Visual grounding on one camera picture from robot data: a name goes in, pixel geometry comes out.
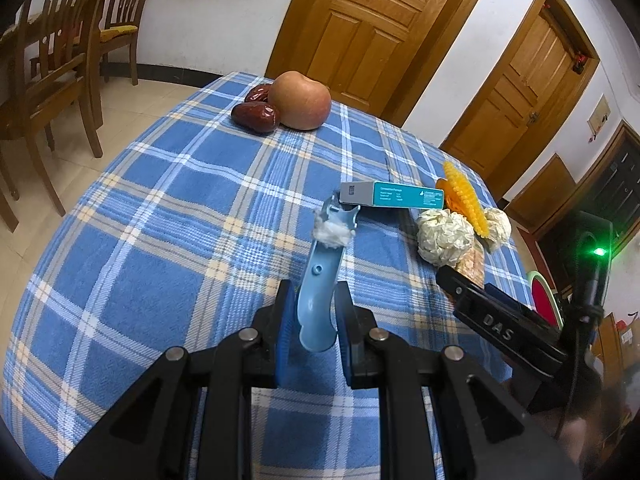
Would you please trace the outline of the light blue plastic holder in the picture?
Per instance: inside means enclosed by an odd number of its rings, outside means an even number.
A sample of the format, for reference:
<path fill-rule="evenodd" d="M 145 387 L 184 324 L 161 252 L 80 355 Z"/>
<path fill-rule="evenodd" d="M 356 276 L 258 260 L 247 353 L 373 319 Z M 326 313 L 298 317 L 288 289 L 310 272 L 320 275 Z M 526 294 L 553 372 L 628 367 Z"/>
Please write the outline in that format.
<path fill-rule="evenodd" d="M 338 196 L 332 194 L 319 210 L 324 218 L 342 220 L 357 229 L 359 205 L 345 209 Z M 307 351 L 323 352 L 334 344 L 337 330 L 331 318 L 331 304 L 346 247 L 327 248 L 311 237 L 310 252 L 298 290 L 296 311 L 299 342 Z"/>

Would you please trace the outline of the white fluffy tissue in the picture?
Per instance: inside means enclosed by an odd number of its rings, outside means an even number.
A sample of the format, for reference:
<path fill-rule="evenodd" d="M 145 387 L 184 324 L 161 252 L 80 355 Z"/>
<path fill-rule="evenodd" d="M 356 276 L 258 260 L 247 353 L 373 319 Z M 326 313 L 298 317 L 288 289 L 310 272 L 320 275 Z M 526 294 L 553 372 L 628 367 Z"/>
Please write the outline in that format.
<path fill-rule="evenodd" d="M 311 236 L 327 248 L 344 248 L 356 234 L 356 229 L 342 220 L 324 218 L 321 210 L 314 212 L 314 228 Z"/>

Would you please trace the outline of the cream paper ball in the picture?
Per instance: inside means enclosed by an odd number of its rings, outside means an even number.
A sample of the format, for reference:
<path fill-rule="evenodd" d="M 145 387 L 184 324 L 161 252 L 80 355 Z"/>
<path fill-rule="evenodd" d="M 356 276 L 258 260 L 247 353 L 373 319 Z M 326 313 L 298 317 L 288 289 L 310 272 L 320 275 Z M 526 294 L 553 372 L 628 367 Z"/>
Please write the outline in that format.
<path fill-rule="evenodd" d="M 499 208 L 485 208 L 488 237 L 484 244 L 491 254 L 505 245 L 511 237 L 512 226 L 509 217 Z"/>
<path fill-rule="evenodd" d="M 418 253 L 436 268 L 454 268 L 475 240 L 472 224 L 462 214 L 448 209 L 425 209 L 416 224 Z"/>

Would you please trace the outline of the green red watermelon bin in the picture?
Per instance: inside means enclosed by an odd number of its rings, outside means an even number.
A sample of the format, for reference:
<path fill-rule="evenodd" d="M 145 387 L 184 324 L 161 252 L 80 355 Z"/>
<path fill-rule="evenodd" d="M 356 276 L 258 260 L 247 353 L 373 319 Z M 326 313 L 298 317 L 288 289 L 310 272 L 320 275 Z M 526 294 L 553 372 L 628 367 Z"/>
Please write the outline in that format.
<path fill-rule="evenodd" d="M 538 271 L 527 273 L 530 293 L 534 300 L 534 307 L 537 314 L 549 325 L 558 328 L 563 327 L 561 310 L 556 303 L 552 289 L 544 276 Z"/>

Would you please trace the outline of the blue plaid tablecloth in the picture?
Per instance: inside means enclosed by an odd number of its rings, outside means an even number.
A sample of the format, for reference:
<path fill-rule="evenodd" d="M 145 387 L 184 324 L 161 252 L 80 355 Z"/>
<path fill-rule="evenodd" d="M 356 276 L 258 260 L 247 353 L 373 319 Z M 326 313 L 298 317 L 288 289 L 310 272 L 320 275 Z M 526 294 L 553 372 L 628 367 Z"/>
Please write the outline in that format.
<path fill-rule="evenodd" d="M 381 119 L 332 104 L 314 131 L 254 136 L 230 119 L 259 78 L 231 73 L 120 152 L 52 235 L 17 305 L 2 418 L 51 476 L 171 346 L 216 346 L 299 286 L 314 212 L 346 181 L 431 185 L 451 159 Z M 409 344 L 458 344 L 499 382 L 511 369 L 452 315 L 418 255 L 413 210 L 363 209 L 339 280 Z M 277 390 L 253 392 L 255 479 L 378 479 L 378 394 L 352 391 L 340 349 L 291 337 Z"/>

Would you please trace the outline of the yellow foam fruit net back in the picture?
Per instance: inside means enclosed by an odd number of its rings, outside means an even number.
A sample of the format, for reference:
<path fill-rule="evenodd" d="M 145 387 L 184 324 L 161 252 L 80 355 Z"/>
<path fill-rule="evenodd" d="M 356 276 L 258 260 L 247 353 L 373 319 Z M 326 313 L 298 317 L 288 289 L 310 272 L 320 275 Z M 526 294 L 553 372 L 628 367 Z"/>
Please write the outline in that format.
<path fill-rule="evenodd" d="M 471 182 L 449 160 L 442 164 L 442 170 L 445 177 L 437 180 L 436 188 L 444 193 L 445 206 L 451 212 L 461 214 L 478 236 L 487 238 L 488 222 Z"/>

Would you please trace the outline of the black entrance door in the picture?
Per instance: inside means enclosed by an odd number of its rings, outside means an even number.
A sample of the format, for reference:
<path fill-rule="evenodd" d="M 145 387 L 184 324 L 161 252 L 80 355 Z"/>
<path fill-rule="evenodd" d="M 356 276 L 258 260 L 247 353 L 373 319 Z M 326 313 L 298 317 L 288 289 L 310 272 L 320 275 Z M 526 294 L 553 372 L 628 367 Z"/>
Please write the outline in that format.
<path fill-rule="evenodd" d="M 580 180 L 560 209 L 534 233 L 555 288 L 572 291 L 579 211 L 612 222 L 612 255 L 617 256 L 639 231 L 639 135 L 620 124 L 603 154 Z"/>

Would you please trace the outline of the red apple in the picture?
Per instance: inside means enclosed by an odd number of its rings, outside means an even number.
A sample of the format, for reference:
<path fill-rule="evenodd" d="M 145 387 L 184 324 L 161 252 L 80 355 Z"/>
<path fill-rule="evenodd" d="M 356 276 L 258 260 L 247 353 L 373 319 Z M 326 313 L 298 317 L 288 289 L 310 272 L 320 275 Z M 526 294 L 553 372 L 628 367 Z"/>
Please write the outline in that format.
<path fill-rule="evenodd" d="M 279 111 L 282 125 L 310 131 L 318 129 L 329 117 L 332 98 L 321 82 L 289 70 L 272 82 L 268 103 Z"/>

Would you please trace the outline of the dark red jujube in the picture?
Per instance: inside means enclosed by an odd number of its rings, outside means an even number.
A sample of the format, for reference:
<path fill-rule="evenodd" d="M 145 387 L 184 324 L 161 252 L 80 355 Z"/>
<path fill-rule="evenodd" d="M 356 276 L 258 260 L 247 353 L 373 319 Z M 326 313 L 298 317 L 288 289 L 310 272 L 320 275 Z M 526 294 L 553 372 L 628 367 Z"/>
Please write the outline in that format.
<path fill-rule="evenodd" d="M 280 125 L 280 113 L 266 102 L 243 102 L 231 111 L 232 120 L 245 128 L 260 133 L 272 133 Z"/>
<path fill-rule="evenodd" d="M 258 84 L 254 88 L 251 88 L 244 98 L 245 102 L 267 102 L 269 99 L 269 92 L 271 84 Z"/>

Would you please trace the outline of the wooden door left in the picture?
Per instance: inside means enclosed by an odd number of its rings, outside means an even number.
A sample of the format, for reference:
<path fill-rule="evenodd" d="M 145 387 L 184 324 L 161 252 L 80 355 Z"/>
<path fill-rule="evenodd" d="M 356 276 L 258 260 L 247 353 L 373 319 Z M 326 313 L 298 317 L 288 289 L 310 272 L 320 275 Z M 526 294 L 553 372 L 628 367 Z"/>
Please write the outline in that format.
<path fill-rule="evenodd" d="M 291 0 L 266 68 L 402 126 L 477 0 Z"/>

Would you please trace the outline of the wooden door right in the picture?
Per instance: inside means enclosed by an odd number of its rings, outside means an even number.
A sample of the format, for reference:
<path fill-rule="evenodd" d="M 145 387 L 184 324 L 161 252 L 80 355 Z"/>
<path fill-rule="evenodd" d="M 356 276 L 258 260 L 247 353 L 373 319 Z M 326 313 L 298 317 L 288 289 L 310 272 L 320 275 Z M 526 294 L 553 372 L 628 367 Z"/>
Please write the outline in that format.
<path fill-rule="evenodd" d="M 534 0 L 440 148 L 501 200 L 558 133 L 599 62 L 565 0 Z"/>

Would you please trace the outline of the wooden chair near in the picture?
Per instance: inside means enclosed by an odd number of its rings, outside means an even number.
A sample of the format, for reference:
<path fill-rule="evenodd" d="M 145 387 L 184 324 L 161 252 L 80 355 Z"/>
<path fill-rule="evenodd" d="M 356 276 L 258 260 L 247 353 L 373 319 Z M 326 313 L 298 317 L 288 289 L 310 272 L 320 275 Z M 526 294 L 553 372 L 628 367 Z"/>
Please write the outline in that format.
<path fill-rule="evenodd" d="M 35 173 L 56 212 L 65 208 L 36 142 L 67 107 L 79 106 L 92 154 L 103 155 L 91 96 L 99 0 L 20 0 L 15 25 L 1 39 L 10 62 L 9 96 L 1 104 L 1 139 L 24 140 Z"/>

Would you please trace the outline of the wooden chair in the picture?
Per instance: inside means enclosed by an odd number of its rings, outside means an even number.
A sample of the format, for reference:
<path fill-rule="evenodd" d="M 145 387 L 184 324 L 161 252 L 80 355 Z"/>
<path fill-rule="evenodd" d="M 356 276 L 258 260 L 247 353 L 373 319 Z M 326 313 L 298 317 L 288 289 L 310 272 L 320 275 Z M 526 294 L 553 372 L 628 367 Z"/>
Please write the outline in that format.
<path fill-rule="evenodd" d="M 65 208 L 36 142 L 67 107 L 79 106 L 92 154 L 103 155 L 91 96 L 99 0 L 20 0 L 15 25 L 1 39 L 10 62 L 9 96 L 1 104 L 1 139 L 24 140 L 35 173 L 56 212 Z"/>
<path fill-rule="evenodd" d="M 108 54 L 122 47 L 129 49 L 129 75 L 131 84 L 138 84 L 138 38 L 146 0 L 99 0 L 96 19 L 98 24 L 98 55 L 90 68 L 90 88 L 98 88 L 100 70 L 108 81 Z"/>

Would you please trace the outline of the wooden chair far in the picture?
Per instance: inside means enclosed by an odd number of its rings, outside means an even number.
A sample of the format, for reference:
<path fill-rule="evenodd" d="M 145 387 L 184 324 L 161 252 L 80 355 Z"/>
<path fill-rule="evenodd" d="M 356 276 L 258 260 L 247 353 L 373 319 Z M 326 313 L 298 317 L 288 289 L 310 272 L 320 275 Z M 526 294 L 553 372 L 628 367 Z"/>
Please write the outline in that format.
<path fill-rule="evenodd" d="M 98 24 L 98 55 L 90 68 L 90 88 L 98 88 L 100 70 L 108 81 L 108 54 L 122 47 L 129 49 L 129 75 L 131 84 L 138 84 L 138 38 L 146 0 L 99 0 L 96 19 Z"/>

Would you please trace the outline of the wall electrical panel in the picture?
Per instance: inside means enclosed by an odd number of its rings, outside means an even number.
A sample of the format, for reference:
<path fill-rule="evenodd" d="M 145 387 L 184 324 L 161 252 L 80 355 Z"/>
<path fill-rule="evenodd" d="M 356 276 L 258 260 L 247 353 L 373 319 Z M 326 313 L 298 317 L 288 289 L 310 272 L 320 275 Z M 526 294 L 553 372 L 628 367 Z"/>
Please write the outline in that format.
<path fill-rule="evenodd" d="M 606 96 L 602 94 L 600 96 L 599 101 L 597 102 L 596 107 L 588 118 L 588 126 L 591 130 L 591 137 L 595 139 L 603 126 L 608 121 L 608 118 L 611 116 L 611 109 L 608 105 L 608 100 Z"/>

